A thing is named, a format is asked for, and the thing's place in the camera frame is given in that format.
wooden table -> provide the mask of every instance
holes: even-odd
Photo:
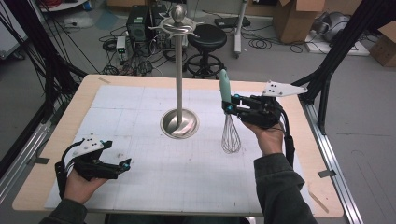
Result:
[[[55,180],[54,163],[73,143],[78,127],[102,85],[175,88],[176,81],[174,78],[166,77],[86,76],[41,153],[41,157],[49,158],[49,163],[35,165],[13,203],[14,209],[22,211],[46,210],[44,204]],[[233,91],[261,92],[264,85],[265,83],[260,82],[231,82]],[[219,82],[216,80],[183,79],[183,89],[218,90]],[[282,106],[290,120],[290,132],[293,135],[296,153],[304,171],[305,184],[313,199],[315,217],[341,217],[344,210],[332,181],[329,177],[320,178],[318,175],[318,172],[326,170],[326,166],[297,96],[283,97]]]

white board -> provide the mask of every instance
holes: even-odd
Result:
[[[262,215],[253,167],[253,161],[262,155],[257,139],[233,117],[242,148],[226,154],[221,147],[225,116],[220,105],[219,91],[184,90],[183,107],[197,114],[200,127],[190,138],[173,139],[163,134],[160,120],[166,111],[176,108],[176,90],[101,87],[75,142],[94,133],[113,141],[102,161],[118,164],[132,158],[132,163],[130,171],[107,181],[86,206],[125,212]],[[297,156],[294,164],[304,177]],[[311,204],[306,187],[302,194]],[[59,201],[55,181],[45,206],[54,208]]]

dark sleeve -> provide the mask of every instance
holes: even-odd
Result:
[[[304,181],[283,154],[258,158],[254,168],[265,224],[317,223],[300,193]]]
[[[40,224],[82,224],[86,215],[87,209],[84,205],[63,199]]]

aluminum rail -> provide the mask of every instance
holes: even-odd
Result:
[[[327,135],[321,133],[321,130],[318,126],[317,110],[313,105],[306,105],[304,103],[302,103],[302,108],[308,118],[309,125],[311,126],[311,130],[317,140],[318,147],[328,170],[335,172],[335,175],[331,177],[332,183],[334,184],[341,204],[344,207],[344,211],[349,223],[362,224],[363,220],[361,219],[361,213],[359,212],[358,207],[353,200],[343,172],[341,171],[341,167],[335,158],[329,138]]]

person's left hand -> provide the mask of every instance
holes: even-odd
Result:
[[[67,177],[64,198],[84,204],[99,187],[106,183],[106,181],[107,179],[95,178],[88,181],[73,169],[69,177]]]

